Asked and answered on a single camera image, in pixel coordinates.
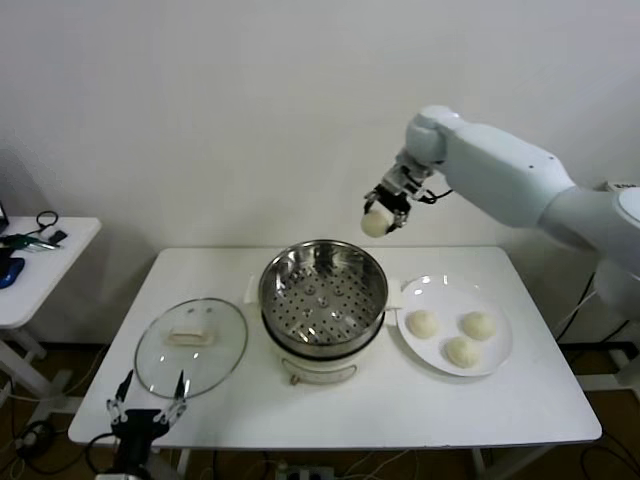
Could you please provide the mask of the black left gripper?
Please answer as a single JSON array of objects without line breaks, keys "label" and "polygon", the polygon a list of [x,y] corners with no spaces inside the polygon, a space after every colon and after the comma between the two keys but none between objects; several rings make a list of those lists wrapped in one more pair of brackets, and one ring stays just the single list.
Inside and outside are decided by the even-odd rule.
[{"label": "black left gripper", "polygon": [[187,408],[184,371],[180,372],[171,404],[162,411],[159,409],[126,411],[124,402],[133,375],[134,371],[130,370],[117,387],[115,397],[106,402],[113,425],[112,433],[119,440],[112,473],[134,476],[138,479],[151,479],[147,462],[153,442],[166,435],[169,426],[173,426]]}]

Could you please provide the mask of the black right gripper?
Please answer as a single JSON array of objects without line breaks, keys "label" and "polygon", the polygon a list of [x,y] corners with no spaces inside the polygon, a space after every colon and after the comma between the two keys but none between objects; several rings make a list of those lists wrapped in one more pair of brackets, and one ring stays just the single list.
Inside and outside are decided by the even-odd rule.
[{"label": "black right gripper", "polygon": [[374,190],[365,195],[364,214],[368,215],[372,212],[377,203],[387,211],[391,211],[391,223],[387,228],[388,231],[395,231],[406,225],[411,205],[405,192],[392,191],[383,184],[378,184]]}]

